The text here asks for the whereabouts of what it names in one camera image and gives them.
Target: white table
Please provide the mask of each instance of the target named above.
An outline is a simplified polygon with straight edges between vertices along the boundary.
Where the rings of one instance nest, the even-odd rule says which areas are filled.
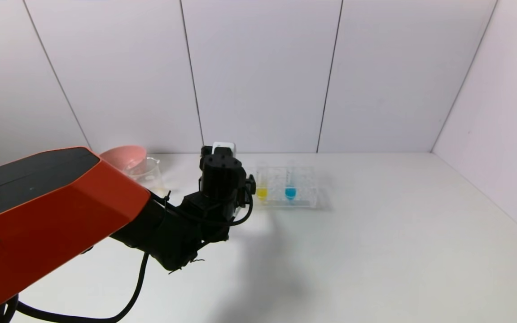
[[[196,155],[161,155],[171,202],[197,189]],[[315,166],[320,208],[266,210],[168,275],[150,259],[127,323],[517,323],[517,225],[435,155],[238,155]],[[110,317],[142,252],[106,239],[20,294]],[[14,322],[38,322],[17,313]]]

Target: white wall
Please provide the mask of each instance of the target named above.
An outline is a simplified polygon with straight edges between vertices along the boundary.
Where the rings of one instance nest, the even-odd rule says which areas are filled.
[[[20,0],[0,1],[0,164],[87,145]]]
[[[92,149],[202,145],[179,0],[26,0]]]
[[[319,151],[430,151],[495,0],[344,0]]]
[[[316,151],[340,0],[183,0],[206,144]]]
[[[499,0],[434,153],[517,222],[517,0]]]

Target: blue liquid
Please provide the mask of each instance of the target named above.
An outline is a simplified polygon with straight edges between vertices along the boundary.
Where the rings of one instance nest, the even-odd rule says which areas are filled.
[[[287,188],[285,188],[285,196],[289,201],[294,200],[296,197],[296,188],[294,186],[287,186]]]

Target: test tube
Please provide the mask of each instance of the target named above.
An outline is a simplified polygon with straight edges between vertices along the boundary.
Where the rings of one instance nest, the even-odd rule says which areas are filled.
[[[287,166],[285,197],[289,201],[296,198],[296,167],[294,162],[291,162],[290,165]]]
[[[264,201],[268,196],[268,167],[266,163],[259,163],[256,171],[257,192],[259,200]]]

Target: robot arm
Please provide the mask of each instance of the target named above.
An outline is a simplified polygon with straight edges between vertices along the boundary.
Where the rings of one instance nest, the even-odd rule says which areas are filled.
[[[226,241],[254,178],[226,147],[203,147],[200,169],[199,191],[174,206],[82,147],[0,166],[0,305],[108,236],[170,271]]]

